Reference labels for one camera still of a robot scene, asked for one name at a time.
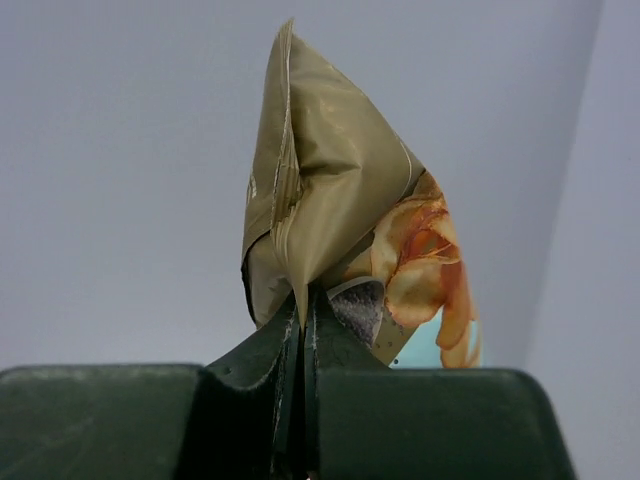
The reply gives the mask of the brown snack packet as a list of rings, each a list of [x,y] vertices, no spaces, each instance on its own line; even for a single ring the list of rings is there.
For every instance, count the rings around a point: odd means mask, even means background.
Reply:
[[[311,287],[384,365],[473,368],[482,331],[435,178],[371,100],[298,37],[277,33],[248,180],[242,280],[266,325]]]

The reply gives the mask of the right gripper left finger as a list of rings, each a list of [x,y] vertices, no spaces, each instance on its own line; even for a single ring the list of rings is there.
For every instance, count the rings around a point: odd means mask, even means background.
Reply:
[[[1,375],[5,479],[299,479],[295,310],[207,366],[52,365]]]

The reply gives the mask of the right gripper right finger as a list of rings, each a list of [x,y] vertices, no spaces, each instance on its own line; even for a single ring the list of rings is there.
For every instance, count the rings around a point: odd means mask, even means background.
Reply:
[[[510,369],[392,369],[309,291],[307,467],[315,479],[572,480],[552,404]]]

